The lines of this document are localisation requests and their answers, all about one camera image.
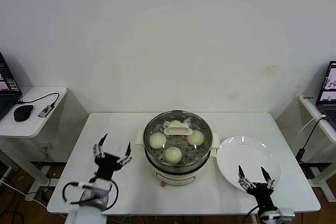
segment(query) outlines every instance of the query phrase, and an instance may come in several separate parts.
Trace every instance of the table leg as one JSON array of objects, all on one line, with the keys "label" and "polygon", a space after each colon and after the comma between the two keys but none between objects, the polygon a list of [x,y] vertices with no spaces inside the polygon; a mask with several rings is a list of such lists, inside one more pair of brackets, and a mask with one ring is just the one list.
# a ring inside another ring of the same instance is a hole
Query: table leg
[{"label": "table leg", "polygon": [[42,183],[49,182],[49,179],[41,173],[29,160],[25,159],[22,154],[16,154],[13,150],[4,152],[11,160],[13,160],[19,167],[26,171],[31,177],[39,180]]},{"label": "table leg", "polygon": [[[3,175],[3,177],[8,178],[9,174],[12,171],[18,171],[19,167],[17,166],[17,164],[15,164],[9,157],[7,157],[2,151],[0,151],[0,161],[2,163],[4,163],[6,166],[8,166],[7,171],[5,172],[5,174]],[[1,178],[1,181],[4,181],[5,183],[8,183],[8,180],[6,180],[5,178]]]},{"label": "table leg", "polygon": [[336,163],[328,166],[323,172],[320,172],[317,167],[311,167],[310,170],[314,174],[314,178],[308,180],[310,186],[320,187],[328,202],[336,202],[336,198],[327,184],[327,180],[336,174]]},{"label": "table leg", "polygon": [[256,218],[255,215],[251,215],[251,218],[252,218],[252,223],[253,223],[253,224],[258,224],[258,222],[257,222],[257,218]]},{"label": "table leg", "polygon": [[0,161],[6,166],[11,167],[14,171],[18,171],[19,167],[15,164],[9,157],[6,156],[2,151],[0,151]]},{"label": "table leg", "polygon": [[[41,173],[47,174],[49,169],[50,169],[50,166],[45,165],[45,166],[42,167]],[[33,185],[31,186],[31,188],[29,189],[29,192],[26,196],[26,201],[33,201],[33,199],[35,198],[35,196],[37,194],[36,192],[39,191],[41,186],[56,186],[57,183],[58,183],[58,178],[51,178],[50,182],[49,182],[49,179],[48,179],[47,183],[41,182],[39,180],[35,180]]]}]

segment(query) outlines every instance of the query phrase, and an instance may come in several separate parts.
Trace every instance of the white table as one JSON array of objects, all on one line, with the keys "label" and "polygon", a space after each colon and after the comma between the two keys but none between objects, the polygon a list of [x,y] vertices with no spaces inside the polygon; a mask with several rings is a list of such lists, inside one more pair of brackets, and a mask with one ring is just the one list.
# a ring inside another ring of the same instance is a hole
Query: white table
[{"label": "white table", "polygon": [[[151,173],[143,148],[135,145],[140,129],[158,113],[93,113],[89,116],[57,187],[48,211],[68,213],[76,208],[62,199],[64,185],[71,181],[88,181],[97,166],[92,147],[109,132],[103,150],[124,155],[132,143],[132,161],[113,174],[119,186],[116,205],[106,215],[241,215],[255,205],[255,199],[231,185],[220,173],[216,160],[210,158],[197,173],[196,181],[181,187],[161,187]],[[219,133],[220,140],[233,135],[246,135],[261,140],[280,156],[282,179],[272,195],[276,206],[295,212],[317,211],[320,204],[295,160],[278,126],[269,113],[198,113]],[[80,190],[69,188],[69,200],[77,200]]]},{"label": "white table", "polygon": [[[315,106],[317,97],[318,95],[316,94],[302,94],[299,97],[300,102],[312,117],[322,115]],[[322,120],[320,121],[319,126],[328,139],[336,144],[336,131],[331,124],[327,120]],[[328,202],[336,202],[336,198],[327,184],[327,180],[336,174],[336,163],[328,166],[323,172],[320,172],[317,167],[311,167],[310,170],[314,174],[314,179],[309,179],[311,187],[320,187]]]},{"label": "white table", "polygon": [[[67,93],[66,87],[23,87],[23,96],[21,99],[24,101],[31,101],[36,98],[40,98],[49,93],[59,93],[59,98],[55,103],[55,108],[45,118],[39,118],[37,115],[52,102],[55,101],[57,95],[50,95],[32,104],[34,106],[30,117],[23,122],[15,122],[13,112],[14,110],[24,104],[18,104],[11,108],[11,110],[0,120],[0,137],[11,138],[15,141],[15,138],[32,138],[36,136],[42,127],[46,124],[49,117],[57,109],[58,104],[61,102],[65,94]],[[15,148],[4,151],[12,161],[14,161],[19,167],[25,170],[30,176],[35,178],[33,185],[29,192],[38,191],[40,186],[46,186],[49,183],[49,179],[45,176],[50,166],[45,166],[41,170],[37,169],[29,160],[24,157],[23,153],[18,152]],[[50,185],[55,186],[57,179],[51,179]],[[35,194],[28,194],[26,200],[32,200]]]}]

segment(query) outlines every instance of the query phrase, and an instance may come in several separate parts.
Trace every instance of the black mouse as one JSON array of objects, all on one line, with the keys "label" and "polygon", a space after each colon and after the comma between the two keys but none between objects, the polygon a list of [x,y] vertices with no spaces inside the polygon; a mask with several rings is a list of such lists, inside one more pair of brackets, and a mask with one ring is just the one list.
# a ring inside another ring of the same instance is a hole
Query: black mouse
[{"label": "black mouse", "polygon": [[22,122],[29,118],[31,111],[33,110],[32,105],[23,105],[14,110],[14,120],[16,122]]}]

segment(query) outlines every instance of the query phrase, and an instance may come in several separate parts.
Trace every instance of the metal rim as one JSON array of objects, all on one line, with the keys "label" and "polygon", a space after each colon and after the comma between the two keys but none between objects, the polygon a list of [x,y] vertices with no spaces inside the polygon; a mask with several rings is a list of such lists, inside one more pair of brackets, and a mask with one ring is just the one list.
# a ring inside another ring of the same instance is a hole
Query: metal rim
[{"label": "metal rim", "polygon": [[205,159],[205,161],[203,162],[203,164],[200,165],[199,167],[197,167],[197,168],[191,170],[191,171],[188,171],[188,172],[185,172],[185,173],[173,173],[173,172],[169,172],[169,171],[163,170],[162,168],[157,167],[157,166],[151,161],[151,159],[148,157],[147,150],[145,150],[145,155],[146,155],[147,160],[149,161],[149,163],[151,163],[151,165],[152,165],[155,169],[157,169],[157,170],[159,170],[159,171],[161,171],[161,172],[163,172],[163,173],[169,174],[169,175],[188,175],[188,174],[194,173],[194,172],[198,171],[199,169],[201,169],[201,168],[206,164],[206,162],[208,161],[208,159],[209,159],[209,157],[210,157],[210,153],[208,153],[207,158]]},{"label": "metal rim", "polygon": [[195,113],[192,113],[192,112],[184,111],[184,110],[172,110],[172,111],[163,112],[163,113],[157,115],[156,117],[154,117],[154,118],[153,118],[153,119],[146,125],[146,128],[145,128],[145,130],[144,130],[144,132],[143,132],[144,148],[145,148],[145,152],[146,152],[146,156],[147,156],[147,158],[149,159],[149,155],[150,155],[151,158],[155,159],[157,162],[159,162],[159,163],[161,163],[161,164],[163,164],[163,165],[169,166],[169,167],[174,167],[174,168],[179,168],[179,167],[185,167],[185,168],[186,168],[186,167],[195,165],[195,164],[197,164],[197,163],[200,163],[200,162],[202,162],[202,161],[204,161],[204,160],[207,160],[208,157],[206,157],[206,156],[209,156],[208,154],[210,154],[211,146],[209,147],[209,149],[207,150],[207,152],[204,154],[203,158],[198,159],[198,160],[196,160],[196,161],[194,161],[194,162],[191,162],[191,163],[188,163],[188,164],[176,164],[176,165],[173,165],[173,164],[170,164],[170,163],[167,163],[167,162],[165,162],[165,161],[163,161],[163,160],[158,159],[157,157],[153,156],[153,155],[150,153],[150,150],[148,149],[148,147],[147,147],[147,143],[146,143],[146,140],[145,140],[145,136],[146,136],[146,132],[147,132],[147,130],[148,130],[148,127],[149,127],[149,126],[151,125],[151,123],[152,123],[153,121],[155,121],[157,118],[161,117],[162,115],[169,114],[169,113],[172,113],[172,112],[181,112],[181,113],[186,113],[186,114],[190,114],[190,115],[192,115],[192,116],[197,117],[199,120],[201,120],[201,121],[208,127],[209,132],[210,132],[210,136],[211,136],[211,141],[212,141],[213,136],[212,136],[211,128],[210,128],[210,126],[208,125],[208,123],[207,123],[203,118],[201,118],[199,115],[197,115],[197,114],[195,114]]}]

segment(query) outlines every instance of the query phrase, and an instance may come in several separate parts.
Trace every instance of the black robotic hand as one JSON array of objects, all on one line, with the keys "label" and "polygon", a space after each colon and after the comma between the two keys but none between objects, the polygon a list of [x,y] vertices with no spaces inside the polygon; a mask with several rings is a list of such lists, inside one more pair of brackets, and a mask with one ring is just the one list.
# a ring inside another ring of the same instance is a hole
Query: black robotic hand
[{"label": "black robotic hand", "polygon": [[278,208],[274,206],[271,194],[274,192],[273,183],[275,180],[271,179],[268,172],[261,167],[264,179],[266,183],[251,182],[249,179],[245,178],[243,169],[239,165],[238,167],[239,184],[241,187],[250,195],[256,198],[259,211],[258,216],[260,221],[263,223],[277,223],[275,220],[280,218],[277,214]]}]

